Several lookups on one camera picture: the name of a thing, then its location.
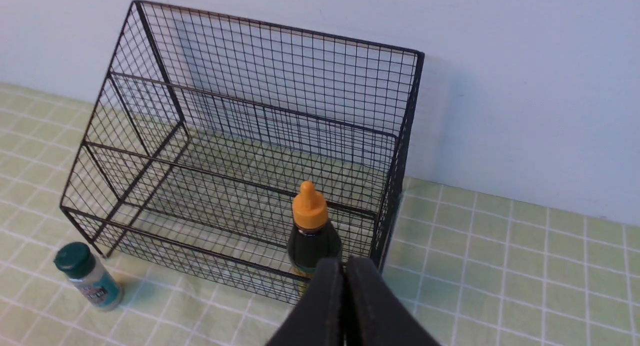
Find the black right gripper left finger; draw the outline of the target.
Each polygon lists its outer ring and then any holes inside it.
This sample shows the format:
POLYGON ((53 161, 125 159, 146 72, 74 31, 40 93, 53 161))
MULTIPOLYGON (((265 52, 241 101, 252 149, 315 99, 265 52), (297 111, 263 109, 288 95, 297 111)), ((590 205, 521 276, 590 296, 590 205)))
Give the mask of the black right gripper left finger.
POLYGON ((320 260, 306 292, 267 345, 342 346, 344 286, 340 262, 335 258, 320 260))

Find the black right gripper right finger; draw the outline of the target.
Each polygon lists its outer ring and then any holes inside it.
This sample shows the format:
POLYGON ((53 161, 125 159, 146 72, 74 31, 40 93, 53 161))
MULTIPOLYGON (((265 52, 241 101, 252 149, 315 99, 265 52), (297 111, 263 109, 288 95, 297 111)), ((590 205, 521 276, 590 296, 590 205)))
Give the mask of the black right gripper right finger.
POLYGON ((345 265, 346 346, 439 346, 387 287, 369 258, 345 265))

